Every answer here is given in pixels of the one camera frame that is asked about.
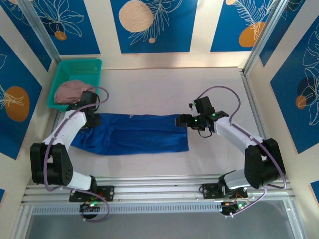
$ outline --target cable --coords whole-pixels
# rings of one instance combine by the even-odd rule
[[[282,187],[280,187],[280,186],[277,186],[277,185],[268,184],[268,186],[274,187],[274,188],[279,188],[279,189],[286,189],[286,187],[287,187],[287,182],[286,182],[286,178],[285,178],[285,176],[284,176],[284,173],[282,172],[280,166],[278,165],[278,163],[276,162],[276,160],[273,158],[273,156],[271,155],[271,153],[270,153],[258,140],[256,140],[252,135],[250,135],[250,134],[247,133],[245,130],[241,129],[240,127],[238,127],[237,125],[235,125],[235,124],[232,123],[232,120],[233,120],[234,115],[238,112],[238,110],[239,110],[239,108],[240,108],[240,106],[241,106],[241,101],[240,101],[239,95],[238,95],[232,88],[229,88],[229,87],[227,87],[227,86],[213,86],[213,87],[209,87],[209,88],[208,88],[207,90],[205,90],[202,94],[200,94],[200,95],[197,97],[197,99],[199,99],[200,97],[202,97],[207,91],[209,91],[209,90],[211,90],[211,89],[214,89],[214,88],[224,88],[224,89],[227,89],[227,90],[231,91],[231,92],[236,96],[237,101],[238,101],[238,106],[237,106],[236,110],[230,115],[230,117],[229,117],[229,123],[230,123],[234,128],[236,128],[237,130],[239,130],[240,132],[242,132],[244,135],[246,135],[247,137],[251,138],[251,140],[252,140],[253,142],[255,142],[255,143],[267,154],[267,156],[270,158],[270,160],[271,160],[272,163],[274,164],[274,166],[275,166],[275,168],[277,169],[277,171],[278,171],[278,173],[279,173],[279,175],[280,175],[280,177],[281,177],[281,179],[282,179],[284,185],[283,185]],[[246,210],[247,208],[251,207],[252,205],[256,204],[258,201],[260,201],[260,200],[266,195],[266,193],[267,193],[267,189],[264,188],[264,187],[262,187],[262,188],[265,190],[265,192],[264,192],[264,194],[263,194],[262,196],[260,196],[260,197],[259,197],[256,201],[254,201],[253,203],[247,205],[247,206],[244,207],[243,209],[241,209],[241,210],[237,211],[236,213],[234,213],[234,214],[232,214],[232,215],[229,215],[229,216],[232,216],[232,217],[233,217],[234,215],[236,215],[236,214],[238,214],[238,213],[240,213],[240,212]]]
[[[55,132],[53,138],[51,139],[47,149],[46,149],[46,152],[45,152],[45,156],[44,156],[44,166],[43,166],[43,178],[44,178],[44,185],[45,185],[45,188],[49,191],[49,192],[52,192],[58,188],[60,188],[61,186],[57,186],[57,187],[54,187],[54,188],[50,188],[49,187],[49,184],[48,184],[48,178],[47,178],[47,166],[48,166],[48,160],[49,160],[49,153],[50,153],[50,149],[51,149],[51,146],[53,144],[53,142],[55,141],[56,137],[59,135],[59,133],[61,132],[61,130],[63,129],[63,127],[65,126],[65,124],[71,119],[71,117],[73,117],[76,113],[78,113],[80,110],[84,109],[84,108],[87,108],[87,107],[91,107],[91,106],[98,106],[100,104],[103,104],[105,103],[108,99],[109,99],[109,92],[104,89],[103,87],[99,87],[99,86],[95,86],[95,87],[92,87],[90,89],[101,89],[103,91],[106,92],[107,96],[105,98],[105,100],[101,101],[101,102],[98,102],[98,103],[92,103],[92,104],[88,104],[88,105],[85,105],[85,106],[82,106],[80,108],[78,108],[77,110],[75,110],[74,112],[72,112],[69,116],[69,118],[65,119],[64,122],[60,125],[60,127],[57,129],[57,131]],[[92,222],[100,222],[101,220],[103,220],[110,212],[110,206],[108,204],[108,202],[103,198],[101,197],[100,195],[97,195],[95,193],[92,193],[92,192],[89,192],[89,191],[84,191],[84,190],[78,190],[78,189],[70,189],[70,188],[67,188],[71,191],[75,190],[77,192],[80,192],[80,193],[86,193],[86,194],[89,194],[89,195],[92,195],[92,196],[95,196],[99,199],[101,199],[108,207],[108,212],[107,214],[101,218],[101,219],[98,219],[98,220],[88,220],[89,222],[92,221]]]

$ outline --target ventilation grille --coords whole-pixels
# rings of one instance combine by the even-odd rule
[[[75,215],[79,214],[79,205],[34,206],[32,215]],[[110,204],[110,214],[139,213],[198,213],[221,212],[220,203],[162,203],[162,204]],[[86,214],[104,214],[108,208],[104,205]]]

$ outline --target blue pants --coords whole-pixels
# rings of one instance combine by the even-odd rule
[[[80,131],[72,146],[99,155],[188,151],[187,128],[175,126],[177,116],[101,113],[101,125]]]

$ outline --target green basket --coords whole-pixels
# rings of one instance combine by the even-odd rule
[[[58,87],[71,80],[81,80],[92,86],[99,86],[101,76],[102,61],[99,59],[73,59],[61,61],[55,73],[47,105],[66,111],[68,105],[61,105],[54,102],[54,95]]]

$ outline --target pink cloth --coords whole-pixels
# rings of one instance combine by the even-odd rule
[[[59,86],[54,95],[54,101],[58,104],[73,104],[79,102],[83,91],[92,88],[80,80],[66,81]]]

